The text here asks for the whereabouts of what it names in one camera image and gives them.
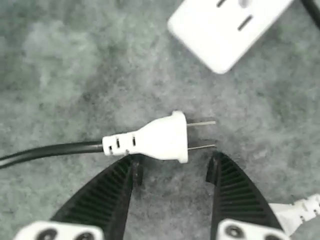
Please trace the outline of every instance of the white connector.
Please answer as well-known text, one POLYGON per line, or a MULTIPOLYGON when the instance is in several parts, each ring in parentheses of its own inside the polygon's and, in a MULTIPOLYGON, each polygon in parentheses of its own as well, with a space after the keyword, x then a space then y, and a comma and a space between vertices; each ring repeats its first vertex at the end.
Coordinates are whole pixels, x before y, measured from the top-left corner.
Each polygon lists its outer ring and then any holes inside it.
MULTIPOLYGON (((215 124, 215 121, 193 123, 189 126, 215 124)), ((156 119, 137 131, 105 136, 103 151, 107 156, 144 154, 159 160, 188 162, 187 120, 183 112, 174 111, 171 116, 156 119)), ((207 145, 196 147, 214 147, 207 145)))
POLYGON ((283 230, 291 236, 300 225, 320 216, 320 194, 301 199, 294 204, 269 204, 283 230))
POLYGON ((219 222, 216 240, 290 240, 290 238, 276 228, 224 219, 219 222))
POLYGON ((229 71, 293 0, 184 0, 168 30, 209 69, 229 71))

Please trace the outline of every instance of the power cord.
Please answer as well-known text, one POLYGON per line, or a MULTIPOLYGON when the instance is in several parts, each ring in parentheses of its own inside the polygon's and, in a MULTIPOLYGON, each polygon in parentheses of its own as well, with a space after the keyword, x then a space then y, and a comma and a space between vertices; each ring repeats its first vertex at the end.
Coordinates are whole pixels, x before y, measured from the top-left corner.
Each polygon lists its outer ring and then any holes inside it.
POLYGON ((187 124, 181 111, 171 116, 156 119, 137 131, 105 136, 102 140, 58 144, 34 148, 0 158, 0 169, 52 156, 104 153, 106 156, 143 154, 159 160, 178 160, 188 162, 188 150, 215 147, 188 146, 188 127, 214 125, 215 121, 187 124))
POLYGON ((320 29, 320 2, 318 0, 302 0, 302 4, 320 29))
POLYGON ((0 169, 45 157, 102 153, 103 151, 104 149, 101 140, 43 146, 1 157, 0 169))

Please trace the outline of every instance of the white power strip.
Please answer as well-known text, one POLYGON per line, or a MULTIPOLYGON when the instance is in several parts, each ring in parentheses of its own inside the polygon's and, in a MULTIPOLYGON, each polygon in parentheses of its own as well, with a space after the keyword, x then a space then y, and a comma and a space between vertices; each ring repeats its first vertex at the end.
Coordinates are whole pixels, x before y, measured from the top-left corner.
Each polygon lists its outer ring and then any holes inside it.
POLYGON ((169 31, 217 74, 229 71, 293 0, 185 0, 169 31))

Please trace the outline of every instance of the outlet slot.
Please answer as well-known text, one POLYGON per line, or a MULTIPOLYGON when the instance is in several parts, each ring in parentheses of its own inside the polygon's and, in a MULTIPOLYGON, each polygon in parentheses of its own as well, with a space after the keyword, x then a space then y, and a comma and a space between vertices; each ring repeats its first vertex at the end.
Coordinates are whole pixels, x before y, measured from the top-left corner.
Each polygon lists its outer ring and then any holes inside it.
POLYGON ((120 148, 119 138, 116 139, 116 146, 117 146, 118 149, 120 148))
POLYGON ((217 7, 217 8, 220 8, 220 7, 222 6, 222 4, 225 3, 225 1, 227 1, 227 0, 220 0, 220 1, 216 4, 216 7, 217 7))
POLYGON ((241 24, 240 26, 238 26, 238 31, 242 31, 247 25, 248 23, 254 18, 254 16, 249 15, 241 24))

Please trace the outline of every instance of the two-prong plug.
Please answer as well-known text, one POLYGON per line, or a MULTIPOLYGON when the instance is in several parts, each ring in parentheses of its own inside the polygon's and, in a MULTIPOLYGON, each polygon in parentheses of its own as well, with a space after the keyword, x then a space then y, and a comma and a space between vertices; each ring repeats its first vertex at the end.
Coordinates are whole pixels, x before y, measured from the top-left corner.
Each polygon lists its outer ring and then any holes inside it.
POLYGON ((187 124, 181 111, 158 118, 137 131, 105 136, 103 151, 107 156, 144 154, 159 160, 188 162, 188 150, 215 147, 214 144, 188 147, 188 127, 213 125, 215 121, 187 124))

